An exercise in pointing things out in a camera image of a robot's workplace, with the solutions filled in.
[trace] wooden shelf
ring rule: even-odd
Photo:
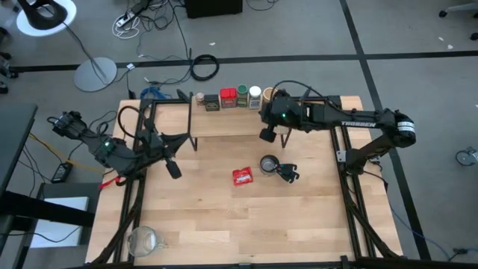
[[[224,108],[220,111],[206,111],[192,100],[191,136],[192,137],[228,137],[259,135],[267,124],[261,121],[259,110],[248,108]],[[286,135],[288,129],[276,127],[278,135]]]

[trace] power adapter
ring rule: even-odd
[[[65,182],[69,172],[72,171],[72,168],[73,165],[70,163],[62,163],[58,165],[58,168],[52,177],[52,183],[55,184]]]

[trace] blue cable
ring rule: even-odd
[[[429,239],[429,238],[426,238],[424,235],[421,235],[419,234],[418,232],[414,231],[412,228],[410,228],[405,221],[402,220],[402,218],[395,212],[394,208],[392,208],[390,206],[390,209],[392,211],[392,213],[394,213],[395,217],[397,217],[397,219],[408,229],[410,230],[410,232],[412,232],[414,235],[416,236],[419,236],[423,239],[425,239],[426,241],[434,244],[438,249],[440,249],[442,251],[442,253],[445,255],[445,257],[447,257],[447,260],[450,259],[450,255],[448,255],[447,251],[442,247],[440,246],[440,244],[436,243],[435,241],[433,241],[432,239]]]
[[[172,96],[167,93],[162,93],[160,91],[161,89],[159,87],[148,87],[144,89],[141,94],[140,94],[140,99],[144,99],[147,95],[152,94],[154,96],[154,99],[171,99]]]

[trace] power strip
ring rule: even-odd
[[[117,21],[117,27],[122,27],[123,25],[125,25],[126,23],[134,19],[135,17],[136,16],[134,15],[134,13],[128,12],[128,14],[126,14],[126,18],[123,17]]]

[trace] black box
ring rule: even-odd
[[[184,0],[184,5],[190,19],[242,12],[242,0]]]
[[[219,96],[217,94],[204,95],[204,105],[206,111],[219,111]]]

